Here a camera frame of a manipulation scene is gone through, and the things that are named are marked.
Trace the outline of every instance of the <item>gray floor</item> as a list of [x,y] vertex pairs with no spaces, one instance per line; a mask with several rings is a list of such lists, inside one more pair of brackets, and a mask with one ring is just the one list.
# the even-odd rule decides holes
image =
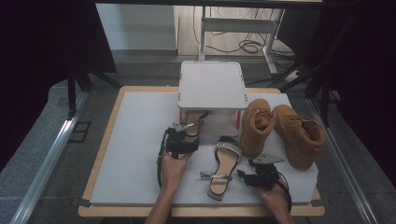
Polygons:
[[[130,57],[115,55],[116,75],[109,74],[122,85],[178,86],[180,63],[193,57]],[[263,58],[217,57],[215,61],[241,63],[245,82],[271,77]],[[80,122],[91,126],[83,142],[69,142],[31,215],[30,223],[141,223],[144,219],[85,218],[78,215],[75,199],[81,198],[87,184],[97,150],[106,129],[118,90],[92,77],[93,90],[81,111]],[[266,87],[271,81],[259,82],[249,87]],[[293,108],[300,114],[313,116],[304,97],[302,83],[287,94]],[[21,203],[41,163],[45,159],[67,116],[66,84],[51,88],[49,102],[34,128],[26,136],[15,156],[0,174],[0,223],[9,223]],[[330,129],[346,158],[353,175],[372,206],[378,223],[396,223],[396,190],[385,177],[370,153],[349,129],[336,110],[329,110]],[[70,139],[81,136],[72,134]],[[296,217],[296,223],[364,223],[353,194],[342,177],[329,146],[323,148],[318,158],[318,190],[325,205],[322,217]],[[174,219],[175,223],[192,223],[195,219]],[[274,223],[266,218],[222,218],[223,223]],[[215,223],[213,219],[200,223]]]

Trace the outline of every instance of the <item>white board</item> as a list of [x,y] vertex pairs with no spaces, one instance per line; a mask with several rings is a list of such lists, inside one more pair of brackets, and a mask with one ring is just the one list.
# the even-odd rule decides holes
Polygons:
[[[271,108],[290,104],[287,95],[283,93],[255,93],[248,94],[247,98],[249,102],[257,98],[266,99]],[[155,203],[160,191],[156,160],[163,132],[173,122],[178,122],[178,110],[177,93],[125,92],[91,203],[141,206]],[[199,174],[201,171],[216,171],[218,164],[214,152],[218,141],[218,136],[201,137],[199,149],[192,155],[175,196],[175,205],[232,206],[262,203],[254,189],[245,186],[243,179],[237,176],[236,169],[254,174],[245,158],[233,171],[234,179],[229,183],[222,202],[206,195],[210,181],[201,179]],[[268,136],[264,151],[285,159],[277,163],[276,167],[288,179],[293,202],[310,202],[317,184],[317,166],[314,164],[306,171],[292,168],[287,162],[283,142],[275,130]]]

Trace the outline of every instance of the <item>tan suede boot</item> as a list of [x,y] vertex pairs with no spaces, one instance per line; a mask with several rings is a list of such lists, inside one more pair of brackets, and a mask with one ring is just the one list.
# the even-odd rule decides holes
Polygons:
[[255,159],[264,150],[264,142],[274,129],[271,107],[264,99],[252,101],[242,117],[242,136],[239,147],[245,157]]
[[288,105],[276,106],[273,113],[275,130],[285,143],[290,165],[296,169],[308,169],[325,143],[323,129],[316,121],[299,116]]

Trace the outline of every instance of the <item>sandal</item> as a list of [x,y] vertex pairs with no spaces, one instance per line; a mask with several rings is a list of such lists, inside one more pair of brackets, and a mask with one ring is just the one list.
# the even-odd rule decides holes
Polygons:
[[214,174],[204,174],[201,178],[211,178],[207,195],[215,200],[223,199],[228,182],[233,179],[231,172],[242,157],[242,150],[235,139],[222,136],[216,144],[216,160],[219,168]]
[[209,114],[208,110],[189,110],[187,111],[187,127],[186,134],[189,137],[195,137],[199,133],[200,119],[205,118]]

